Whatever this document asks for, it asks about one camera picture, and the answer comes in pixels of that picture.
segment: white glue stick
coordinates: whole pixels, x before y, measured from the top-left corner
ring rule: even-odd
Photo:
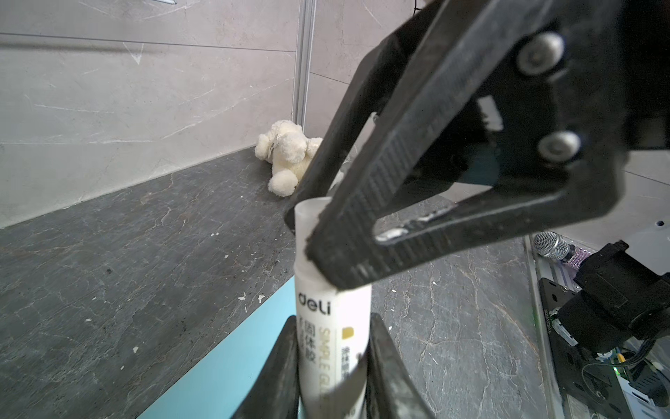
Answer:
[[[295,206],[295,305],[300,396],[308,419],[359,419],[365,396],[371,286],[340,291],[307,259],[329,197]]]

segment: silver screw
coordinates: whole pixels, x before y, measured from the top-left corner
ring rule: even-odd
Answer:
[[[537,143],[537,152],[544,160],[563,163],[572,159],[581,146],[582,141],[574,132],[556,131]]]
[[[551,70],[563,56],[565,42],[555,32],[542,32],[525,44],[517,55],[517,66],[527,76]]]

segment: white stuffed animal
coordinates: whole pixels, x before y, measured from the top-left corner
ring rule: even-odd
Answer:
[[[272,163],[272,179],[267,187],[279,196],[293,194],[305,174],[322,138],[307,138],[300,125],[281,120],[258,136],[256,157]]]

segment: screw head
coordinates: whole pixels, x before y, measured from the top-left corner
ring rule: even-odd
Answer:
[[[574,132],[556,131],[537,143],[537,152],[548,162],[563,163],[572,159],[581,146],[582,141]]]
[[[555,67],[564,52],[565,42],[559,34],[542,32],[521,48],[517,67],[527,76],[537,76]]]

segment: silver microphone head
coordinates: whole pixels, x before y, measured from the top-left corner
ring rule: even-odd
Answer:
[[[553,231],[542,231],[533,238],[535,251],[543,257],[561,260],[570,252],[570,245]]]

